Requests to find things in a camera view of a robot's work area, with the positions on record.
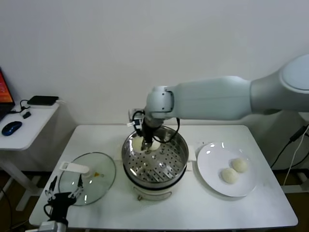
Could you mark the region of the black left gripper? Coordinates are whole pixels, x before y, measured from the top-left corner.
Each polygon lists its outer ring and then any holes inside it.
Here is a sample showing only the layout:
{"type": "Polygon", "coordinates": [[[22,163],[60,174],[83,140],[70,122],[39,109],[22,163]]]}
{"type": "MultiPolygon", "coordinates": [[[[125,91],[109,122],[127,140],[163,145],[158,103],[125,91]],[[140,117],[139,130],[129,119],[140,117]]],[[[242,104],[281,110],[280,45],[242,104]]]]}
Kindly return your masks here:
{"type": "Polygon", "coordinates": [[[76,198],[78,198],[84,190],[82,175],[79,175],[77,189],[74,192],[54,194],[56,182],[57,176],[55,176],[53,181],[50,183],[49,189],[45,190],[45,195],[48,200],[51,200],[51,219],[66,219],[69,207],[76,203],[76,198]]]}

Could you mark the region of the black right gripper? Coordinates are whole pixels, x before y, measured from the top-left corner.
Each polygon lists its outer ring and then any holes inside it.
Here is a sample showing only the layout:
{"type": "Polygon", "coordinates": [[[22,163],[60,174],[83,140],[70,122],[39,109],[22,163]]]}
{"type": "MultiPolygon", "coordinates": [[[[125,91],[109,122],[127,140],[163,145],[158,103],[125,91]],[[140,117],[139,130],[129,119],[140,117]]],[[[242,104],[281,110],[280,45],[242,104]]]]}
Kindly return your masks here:
{"type": "Polygon", "coordinates": [[[148,144],[152,146],[154,142],[154,132],[162,126],[162,120],[144,117],[140,119],[140,126],[139,135],[143,137],[140,149],[141,151],[146,151],[148,150],[148,144]]]}

